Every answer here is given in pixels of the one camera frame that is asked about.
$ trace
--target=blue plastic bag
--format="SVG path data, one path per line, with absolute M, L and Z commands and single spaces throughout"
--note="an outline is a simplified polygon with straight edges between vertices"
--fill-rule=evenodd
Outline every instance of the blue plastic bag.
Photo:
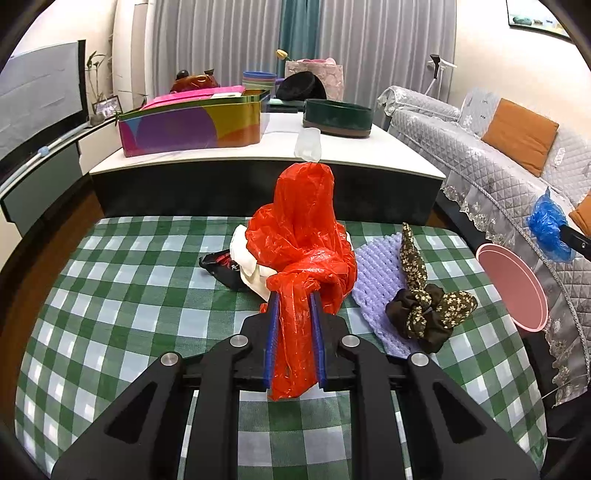
M 566 223 L 562 208 L 550 198 L 550 189 L 547 188 L 546 193 L 536 201 L 534 211 L 527 219 L 527 226 L 544 255 L 555 262 L 571 262 L 576 255 L 560 239 L 560 225 Z

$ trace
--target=stacked plastic bowls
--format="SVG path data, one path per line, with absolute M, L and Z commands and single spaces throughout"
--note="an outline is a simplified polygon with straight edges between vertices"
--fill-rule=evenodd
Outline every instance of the stacked plastic bowls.
M 242 72 L 242 86 L 247 90 L 269 90 L 275 94 L 277 75 L 268 72 Z

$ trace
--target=floral scrunchie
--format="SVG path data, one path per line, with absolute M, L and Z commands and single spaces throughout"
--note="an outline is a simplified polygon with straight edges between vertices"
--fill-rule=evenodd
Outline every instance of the floral scrunchie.
M 426 353 L 438 352 L 453 328 L 476 310 L 478 301 L 468 292 L 445 293 L 427 284 L 427 269 L 407 223 L 402 224 L 400 260 L 408 288 L 399 290 L 386 305 L 386 315 L 403 338 L 417 339 Z

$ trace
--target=clear plastic cup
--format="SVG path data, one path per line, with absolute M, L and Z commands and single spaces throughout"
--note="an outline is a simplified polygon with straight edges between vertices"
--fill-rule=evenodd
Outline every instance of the clear plastic cup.
M 304 161 L 318 162 L 322 156 L 320 130 L 302 128 L 295 142 L 294 155 Z

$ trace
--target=gray sofa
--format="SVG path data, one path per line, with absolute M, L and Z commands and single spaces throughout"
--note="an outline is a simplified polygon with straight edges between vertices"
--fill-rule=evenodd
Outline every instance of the gray sofa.
M 490 241 L 521 257 L 540 280 L 550 312 L 545 338 L 558 374 L 556 404 L 587 390 L 591 347 L 591 262 L 546 258 L 530 234 L 527 217 L 535 201 L 551 198 L 569 214 L 591 190 L 591 146 L 560 127 L 540 178 L 480 138 L 500 96 L 471 91 L 458 109 L 412 90 L 392 86 L 378 99 L 391 117 L 388 132 L 446 174 L 441 189 Z M 569 226 L 578 227 L 569 219 Z

